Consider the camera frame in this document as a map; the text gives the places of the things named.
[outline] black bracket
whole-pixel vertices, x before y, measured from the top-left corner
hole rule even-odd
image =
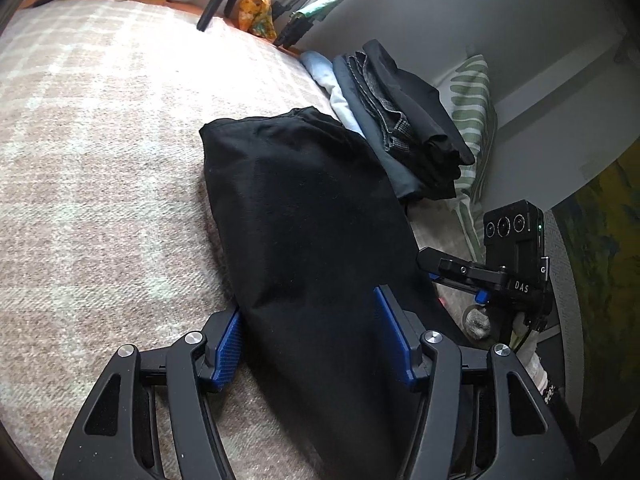
[[[178,465],[184,480],[234,480],[206,402],[238,365],[237,306],[209,317],[168,348],[121,346],[80,409],[54,480],[163,480],[154,387],[167,386]]]
[[[475,294],[477,303],[525,312],[530,320],[551,312],[552,294],[546,282],[540,288],[504,267],[488,269],[430,247],[421,249],[416,261],[432,281]]]
[[[495,441],[491,460],[479,468],[478,447],[486,443],[479,441],[475,424],[473,460],[466,476],[460,478],[577,477],[567,442],[515,352],[502,343],[489,351],[458,346],[441,332],[425,330],[414,313],[401,309],[388,286],[377,287],[376,295],[380,319],[390,324],[390,329],[380,332],[388,364],[398,381],[422,396],[399,479],[449,478],[462,384],[488,392],[491,415],[485,418],[491,419],[487,423],[493,427],[490,434]],[[418,336],[425,361],[422,370],[427,371],[428,380],[407,383],[407,375],[415,377],[411,342]]]

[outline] green striped pillow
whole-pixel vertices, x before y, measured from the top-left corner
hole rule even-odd
[[[437,89],[440,102],[476,158],[472,166],[460,167],[461,176],[455,182],[456,198],[447,203],[460,220],[472,257],[483,261],[482,209],[478,201],[496,127],[484,56],[467,59]]]

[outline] white fabric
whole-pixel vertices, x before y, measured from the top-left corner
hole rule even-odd
[[[329,103],[331,104],[331,108],[334,110],[344,127],[352,132],[358,133],[364,138],[362,129],[360,128],[358,121],[356,121],[356,118],[353,116],[347,99],[342,95],[342,89],[340,88],[340,85],[338,85],[338,80],[335,78],[334,67],[331,64],[331,61],[325,58],[322,54],[318,54],[317,52],[310,50],[309,52],[303,52],[300,55],[300,62],[304,65],[315,82],[324,88],[329,94]]]

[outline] camera lens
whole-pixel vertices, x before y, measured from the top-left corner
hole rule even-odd
[[[506,216],[503,216],[498,220],[498,234],[504,238],[511,231],[511,223]]]
[[[517,233],[522,232],[522,230],[524,229],[524,224],[524,216],[522,215],[517,215],[516,218],[513,219],[513,228]]]

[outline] bed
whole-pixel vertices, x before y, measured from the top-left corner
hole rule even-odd
[[[44,479],[114,350],[166,346],[230,287],[199,128],[328,98],[298,60],[215,18],[132,1],[19,11],[0,37],[0,418]],[[420,247],[470,258],[444,204]],[[444,292],[460,323],[471,298]],[[165,475],[179,478],[159,392]],[[239,480],[315,478],[245,366],[216,417]]]

